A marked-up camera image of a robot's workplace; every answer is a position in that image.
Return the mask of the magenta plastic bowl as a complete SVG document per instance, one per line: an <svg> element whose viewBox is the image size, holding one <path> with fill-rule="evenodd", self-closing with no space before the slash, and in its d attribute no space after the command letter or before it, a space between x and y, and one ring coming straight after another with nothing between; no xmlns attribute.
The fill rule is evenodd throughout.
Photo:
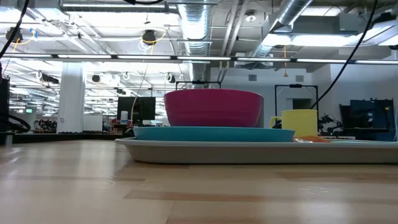
<svg viewBox="0 0 398 224"><path fill-rule="evenodd" d="M172 126L255 128L264 98L250 91L205 88L169 92L164 103Z"/></svg>

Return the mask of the black frame stand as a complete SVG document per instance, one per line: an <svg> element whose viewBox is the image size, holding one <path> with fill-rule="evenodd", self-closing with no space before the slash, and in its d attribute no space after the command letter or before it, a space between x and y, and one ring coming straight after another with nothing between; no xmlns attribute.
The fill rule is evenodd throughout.
<svg viewBox="0 0 398 224"><path fill-rule="evenodd" d="M277 97L278 97L278 87L287 87L287 88L306 88L309 91L309 88L315 89L315 99L319 100L318 86L317 85L302 85L302 84L289 84L289 85L274 85L274 114L278 115L278 107L277 107Z"/></svg>
<svg viewBox="0 0 398 224"><path fill-rule="evenodd" d="M191 84L191 86L202 86L202 87L210 87L212 84L217 84L219 86L219 89L221 89L221 82L208 82L208 81L200 81L200 80L195 80L195 81L176 81L175 82L175 90L186 90L187 84Z"/></svg>

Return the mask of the blue machine cabinet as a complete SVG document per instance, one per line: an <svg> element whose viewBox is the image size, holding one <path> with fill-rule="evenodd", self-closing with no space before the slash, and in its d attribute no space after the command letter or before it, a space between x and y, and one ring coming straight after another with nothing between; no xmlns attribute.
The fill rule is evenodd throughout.
<svg viewBox="0 0 398 224"><path fill-rule="evenodd" d="M393 100L350 100L340 105L342 133L356 140L393 141L396 134Z"/></svg>

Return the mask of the blue plastic plate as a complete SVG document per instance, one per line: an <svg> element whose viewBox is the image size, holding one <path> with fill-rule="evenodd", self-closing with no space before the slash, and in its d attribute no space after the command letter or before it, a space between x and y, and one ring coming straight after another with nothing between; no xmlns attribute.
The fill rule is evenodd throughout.
<svg viewBox="0 0 398 224"><path fill-rule="evenodd" d="M147 141L291 142L295 134L289 129L215 126L151 126L133 131L136 139Z"/></svg>

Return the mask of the black monitor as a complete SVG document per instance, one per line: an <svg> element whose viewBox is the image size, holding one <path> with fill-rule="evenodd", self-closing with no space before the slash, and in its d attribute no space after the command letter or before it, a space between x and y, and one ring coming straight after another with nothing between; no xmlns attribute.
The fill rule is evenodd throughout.
<svg viewBox="0 0 398 224"><path fill-rule="evenodd" d="M127 120L142 124L144 120L155 120L155 97L119 97L117 120L122 121L122 112L127 111Z"/></svg>

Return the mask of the white pillar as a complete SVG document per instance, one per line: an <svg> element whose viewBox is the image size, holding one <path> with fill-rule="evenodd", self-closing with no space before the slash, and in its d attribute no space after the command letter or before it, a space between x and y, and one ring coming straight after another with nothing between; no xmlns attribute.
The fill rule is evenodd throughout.
<svg viewBox="0 0 398 224"><path fill-rule="evenodd" d="M81 133L85 110L86 73L82 63L63 62L58 104L58 133Z"/></svg>

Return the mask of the grey plastic tray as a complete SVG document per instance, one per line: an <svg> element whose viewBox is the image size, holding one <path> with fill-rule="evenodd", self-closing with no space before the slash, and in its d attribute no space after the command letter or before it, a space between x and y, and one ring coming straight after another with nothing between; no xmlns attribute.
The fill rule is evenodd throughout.
<svg viewBox="0 0 398 224"><path fill-rule="evenodd" d="M398 143L213 142L117 139L135 161L156 164L398 164Z"/></svg>

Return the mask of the yellow plastic mug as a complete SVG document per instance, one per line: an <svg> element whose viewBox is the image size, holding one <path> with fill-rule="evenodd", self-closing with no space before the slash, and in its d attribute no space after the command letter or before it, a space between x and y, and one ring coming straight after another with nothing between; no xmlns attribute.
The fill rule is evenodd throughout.
<svg viewBox="0 0 398 224"><path fill-rule="evenodd" d="M284 110L281 116L271 118L269 127L280 121L282 129L294 130L296 138L318 136L317 110Z"/></svg>

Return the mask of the orange cloth napkin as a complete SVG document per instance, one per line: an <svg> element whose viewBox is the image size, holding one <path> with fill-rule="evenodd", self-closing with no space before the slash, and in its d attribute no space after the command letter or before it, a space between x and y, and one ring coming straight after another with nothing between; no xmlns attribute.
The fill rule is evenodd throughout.
<svg viewBox="0 0 398 224"><path fill-rule="evenodd" d="M320 138L318 136L304 136L301 138L295 138L295 142L330 142L330 140Z"/></svg>

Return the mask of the silver ribbed ventilation duct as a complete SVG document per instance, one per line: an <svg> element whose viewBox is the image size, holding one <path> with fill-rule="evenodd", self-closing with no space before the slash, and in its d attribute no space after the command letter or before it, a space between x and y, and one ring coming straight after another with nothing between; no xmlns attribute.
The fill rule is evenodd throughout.
<svg viewBox="0 0 398 224"><path fill-rule="evenodd" d="M192 57L209 56L211 6L206 4L180 4L178 11L183 39L186 40L185 54ZM187 59L191 81L210 81L210 64L199 60Z"/></svg>
<svg viewBox="0 0 398 224"><path fill-rule="evenodd" d="M266 17L262 27L263 39L250 56L265 57L274 46L278 45L275 42L278 36L273 37L273 32L283 27L291 31L294 22L312 2L313 0L283 0L280 9Z"/></svg>

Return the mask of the long ceiling light strip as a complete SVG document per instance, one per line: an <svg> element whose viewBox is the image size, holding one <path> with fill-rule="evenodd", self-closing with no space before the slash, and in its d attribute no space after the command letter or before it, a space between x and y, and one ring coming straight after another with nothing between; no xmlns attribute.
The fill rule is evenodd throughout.
<svg viewBox="0 0 398 224"><path fill-rule="evenodd" d="M92 55L92 54L17 54L6 53L3 55L8 59L21 60L60 60L81 62L187 62L187 59L199 60L201 62L277 62L277 63L332 63L352 65L398 65L398 60L342 60L342 59L320 59L320 58L255 58L255 57L192 57L180 55Z"/></svg>

